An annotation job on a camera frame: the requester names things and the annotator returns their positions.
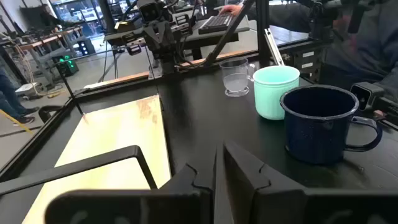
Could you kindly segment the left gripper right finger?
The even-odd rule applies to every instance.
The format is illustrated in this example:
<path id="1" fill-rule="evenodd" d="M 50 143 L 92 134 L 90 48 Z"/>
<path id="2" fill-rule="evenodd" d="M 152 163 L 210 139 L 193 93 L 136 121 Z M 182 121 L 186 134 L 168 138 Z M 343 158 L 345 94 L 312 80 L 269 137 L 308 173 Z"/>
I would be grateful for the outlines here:
<path id="1" fill-rule="evenodd" d="M 236 223 L 397 223 L 397 192 L 307 188 L 236 143 L 223 143 Z"/>

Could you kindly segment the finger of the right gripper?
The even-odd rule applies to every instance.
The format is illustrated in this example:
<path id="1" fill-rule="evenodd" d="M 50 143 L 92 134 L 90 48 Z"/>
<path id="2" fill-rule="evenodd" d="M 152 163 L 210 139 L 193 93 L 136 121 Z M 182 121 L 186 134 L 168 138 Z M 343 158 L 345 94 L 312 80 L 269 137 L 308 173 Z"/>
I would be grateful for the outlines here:
<path id="1" fill-rule="evenodd" d="M 175 48 L 175 39 L 169 22 L 163 21 L 159 23 L 159 40 L 160 51 L 171 52 Z"/>
<path id="2" fill-rule="evenodd" d="M 149 50 L 152 52 L 159 52 L 160 45 L 159 45 L 159 38 L 157 36 L 157 23 L 151 23 L 147 26 L 144 26 L 143 29 L 143 36 L 148 46 Z"/>

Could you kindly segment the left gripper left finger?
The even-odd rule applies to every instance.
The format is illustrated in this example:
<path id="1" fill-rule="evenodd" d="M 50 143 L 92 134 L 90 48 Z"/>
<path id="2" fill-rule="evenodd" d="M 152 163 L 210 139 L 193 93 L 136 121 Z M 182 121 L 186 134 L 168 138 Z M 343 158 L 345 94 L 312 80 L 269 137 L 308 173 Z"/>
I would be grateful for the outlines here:
<path id="1" fill-rule="evenodd" d="M 46 223 L 212 223 L 216 151 L 205 150 L 188 161 L 163 187 L 156 188 L 139 146 L 128 146 L 53 168 L 46 181 L 137 159 L 149 190 L 72 190 L 53 199 Z"/>

